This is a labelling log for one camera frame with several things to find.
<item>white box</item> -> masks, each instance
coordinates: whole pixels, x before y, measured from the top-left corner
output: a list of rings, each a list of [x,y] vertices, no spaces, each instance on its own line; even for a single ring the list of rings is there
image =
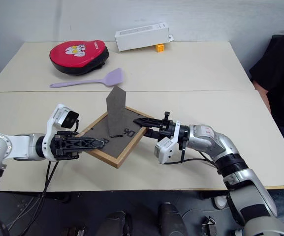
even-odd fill
[[[117,31],[115,38],[119,51],[168,43],[169,26],[166,22],[163,22]]]

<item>small yellow block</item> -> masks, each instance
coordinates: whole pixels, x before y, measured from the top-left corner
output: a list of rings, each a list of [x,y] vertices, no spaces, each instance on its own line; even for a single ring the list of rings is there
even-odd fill
[[[157,44],[156,45],[156,51],[158,52],[158,53],[161,53],[161,52],[163,52],[165,50],[165,45],[163,45],[163,44]]]

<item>robotic arm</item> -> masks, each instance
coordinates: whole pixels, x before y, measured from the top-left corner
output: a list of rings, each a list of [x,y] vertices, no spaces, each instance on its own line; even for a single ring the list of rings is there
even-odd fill
[[[76,131],[71,129],[78,126],[79,114],[63,104],[57,105],[47,122],[46,134],[4,135],[0,133],[0,177],[6,165],[3,161],[60,161],[79,157],[79,152],[102,148],[104,141],[81,137],[77,138]]]
[[[148,127],[147,137],[158,139],[155,156],[164,164],[175,152],[177,144],[184,160],[186,148],[204,152],[210,156],[223,176],[229,190],[227,202],[233,218],[244,229],[236,236],[284,236],[284,224],[278,220],[277,209],[271,196],[254,171],[248,168],[233,142],[207,125],[180,125],[168,120],[165,112],[162,120],[139,118],[135,123]]]

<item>purple spatula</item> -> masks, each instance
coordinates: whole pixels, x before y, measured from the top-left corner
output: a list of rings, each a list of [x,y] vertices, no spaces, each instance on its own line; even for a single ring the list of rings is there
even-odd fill
[[[100,80],[83,80],[83,81],[71,81],[71,82],[62,82],[51,84],[50,88],[60,88],[71,85],[80,85],[88,83],[103,83],[106,86],[113,86],[123,82],[123,71],[121,68],[110,71],[103,79]]]

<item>table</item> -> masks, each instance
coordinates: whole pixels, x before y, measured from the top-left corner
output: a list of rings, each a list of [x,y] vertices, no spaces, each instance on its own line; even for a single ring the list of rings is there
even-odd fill
[[[0,132],[45,132],[48,117],[58,103],[80,114],[82,130],[106,111],[108,93],[0,93]],[[284,140],[257,91],[127,92],[126,105],[155,118],[170,111],[170,118],[181,124],[212,126],[232,139],[265,186],[284,187]],[[160,165],[153,155],[155,143],[143,137],[118,170],[86,153],[77,160],[62,161],[49,191],[225,189],[222,177],[206,163]],[[194,157],[200,156],[187,150],[186,158]],[[42,191],[46,161],[5,163],[1,191]]]
[[[103,78],[121,67],[126,91],[252,90],[229,42],[171,42],[163,53],[155,47],[119,53],[115,42],[106,42],[109,59],[99,70],[82,76],[59,72],[49,59],[57,43],[24,43],[0,73],[0,92],[8,91],[110,91],[103,84],[63,88],[49,85],[72,80]]]

